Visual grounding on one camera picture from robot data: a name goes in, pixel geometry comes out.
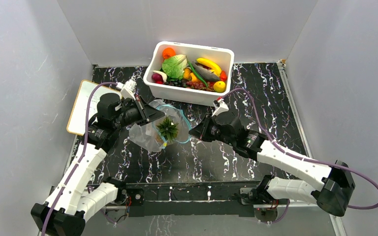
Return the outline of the clear zip top bag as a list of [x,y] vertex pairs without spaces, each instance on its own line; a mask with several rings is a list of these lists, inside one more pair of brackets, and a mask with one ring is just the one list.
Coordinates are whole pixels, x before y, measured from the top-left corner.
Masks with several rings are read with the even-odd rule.
[[[165,117],[160,118],[152,123],[139,126],[134,124],[129,130],[129,139],[149,152],[160,152],[167,146],[174,143],[185,144],[190,140],[189,131],[191,125],[184,115],[183,110],[177,109],[170,104],[166,104],[161,99],[155,99],[149,103],[152,107],[165,113]],[[170,117],[175,123],[178,123],[179,134],[175,141],[167,142],[160,136],[156,125],[163,121],[166,117]]]

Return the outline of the toy pineapple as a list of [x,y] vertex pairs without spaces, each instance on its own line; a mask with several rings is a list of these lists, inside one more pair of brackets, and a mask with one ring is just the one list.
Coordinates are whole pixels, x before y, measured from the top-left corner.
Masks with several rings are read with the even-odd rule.
[[179,134],[178,123],[175,123],[170,117],[166,117],[163,121],[156,125],[160,136],[167,142],[173,142],[176,140]]

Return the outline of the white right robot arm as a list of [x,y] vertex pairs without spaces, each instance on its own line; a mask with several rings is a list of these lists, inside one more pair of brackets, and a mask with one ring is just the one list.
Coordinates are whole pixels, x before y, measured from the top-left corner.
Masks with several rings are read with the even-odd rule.
[[346,163],[337,161],[335,167],[329,167],[303,155],[299,159],[290,157],[287,151],[274,147],[265,135],[246,129],[232,112],[207,114],[189,134],[204,142],[228,144],[241,157],[272,165],[296,177],[288,180],[266,175],[255,190],[239,194],[244,204],[291,199],[316,204],[334,216],[344,216],[355,189],[351,173],[345,170]]

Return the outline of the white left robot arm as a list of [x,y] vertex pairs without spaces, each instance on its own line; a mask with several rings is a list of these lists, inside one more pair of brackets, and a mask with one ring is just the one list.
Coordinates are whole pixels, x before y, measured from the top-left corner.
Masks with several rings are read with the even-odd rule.
[[123,128],[143,126],[165,117],[164,112],[139,96],[123,98],[116,93],[102,95],[96,110],[91,118],[86,118],[81,154],[73,159],[45,202],[36,203],[31,209],[43,236],[80,236],[88,220],[107,204],[123,204],[129,196],[126,184],[112,177],[87,195],[83,193]]

